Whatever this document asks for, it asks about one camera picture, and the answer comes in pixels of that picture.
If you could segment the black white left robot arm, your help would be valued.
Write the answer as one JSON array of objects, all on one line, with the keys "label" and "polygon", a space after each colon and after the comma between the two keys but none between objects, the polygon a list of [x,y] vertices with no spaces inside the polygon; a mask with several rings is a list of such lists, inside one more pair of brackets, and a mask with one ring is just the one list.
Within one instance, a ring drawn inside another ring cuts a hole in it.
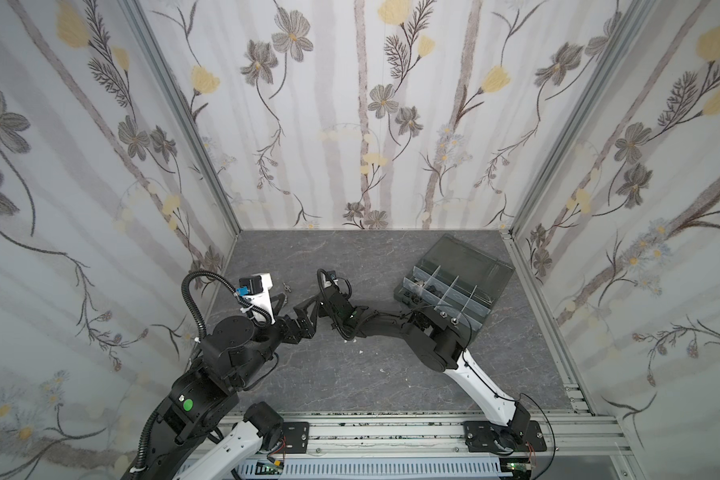
[{"label": "black white left robot arm", "polygon": [[[208,328],[190,291],[199,277],[225,287],[242,308]],[[141,431],[135,459],[126,479],[173,479],[205,442],[214,443],[208,457],[196,461],[203,477],[222,477],[261,449],[280,443],[283,419],[265,402],[251,406],[232,433],[219,428],[239,403],[239,395],[266,378],[262,368],[278,363],[282,344],[313,338],[319,299],[313,296],[294,308],[293,316],[281,312],[282,294],[272,296],[268,274],[244,277],[238,285],[210,270],[188,273],[181,283],[182,298],[196,324],[195,347],[188,370],[178,377],[167,396],[152,411]]]}]

